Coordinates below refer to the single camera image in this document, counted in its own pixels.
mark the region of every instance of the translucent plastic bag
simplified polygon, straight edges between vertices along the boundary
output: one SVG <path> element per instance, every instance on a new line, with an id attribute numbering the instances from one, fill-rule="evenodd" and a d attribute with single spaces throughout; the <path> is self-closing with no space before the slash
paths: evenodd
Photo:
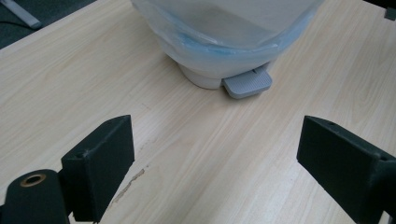
<path id="1" fill-rule="evenodd" d="M 182 68 L 225 78 L 275 59 L 323 0 L 132 0 Z"/>

